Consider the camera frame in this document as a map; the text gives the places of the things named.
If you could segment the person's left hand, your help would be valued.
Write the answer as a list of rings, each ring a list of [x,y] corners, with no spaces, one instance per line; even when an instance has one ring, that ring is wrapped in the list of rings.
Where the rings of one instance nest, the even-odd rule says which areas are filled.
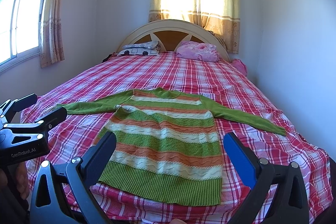
[[[1,190],[7,186],[8,179],[4,171],[0,170],[0,184]],[[21,195],[23,200],[26,200],[29,196],[30,189],[29,189],[29,182],[27,176],[27,168],[25,162],[20,162],[15,170],[15,179],[17,182],[17,190]]]

